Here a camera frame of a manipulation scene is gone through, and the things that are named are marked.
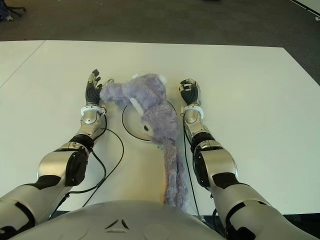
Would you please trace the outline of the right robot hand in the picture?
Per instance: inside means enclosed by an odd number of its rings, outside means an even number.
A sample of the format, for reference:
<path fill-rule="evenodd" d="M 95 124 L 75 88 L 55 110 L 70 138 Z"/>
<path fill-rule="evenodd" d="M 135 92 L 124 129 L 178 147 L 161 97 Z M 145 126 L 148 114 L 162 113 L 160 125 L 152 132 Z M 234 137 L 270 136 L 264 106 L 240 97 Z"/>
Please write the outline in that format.
<path fill-rule="evenodd" d="M 198 83 L 191 79 L 184 79 L 178 87 L 180 95 L 187 105 L 201 105 L 201 90 Z"/>

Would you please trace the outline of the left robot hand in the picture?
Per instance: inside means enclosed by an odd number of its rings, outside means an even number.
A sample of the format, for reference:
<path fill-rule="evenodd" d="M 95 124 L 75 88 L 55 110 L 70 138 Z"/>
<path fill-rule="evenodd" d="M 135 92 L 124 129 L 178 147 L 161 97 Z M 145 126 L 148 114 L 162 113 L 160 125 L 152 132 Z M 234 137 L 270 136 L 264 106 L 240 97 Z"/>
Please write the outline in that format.
<path fill-rule="evenodd" d="M 86 105 L 98 105 L 100 103 L 100 92 L 103 87 L 108 84 L 114 83 L 114 79 L 110 78 L 106 82 L 101 81 L 100 72 L 94 69 L 88 77 L 85 89 Z"/>

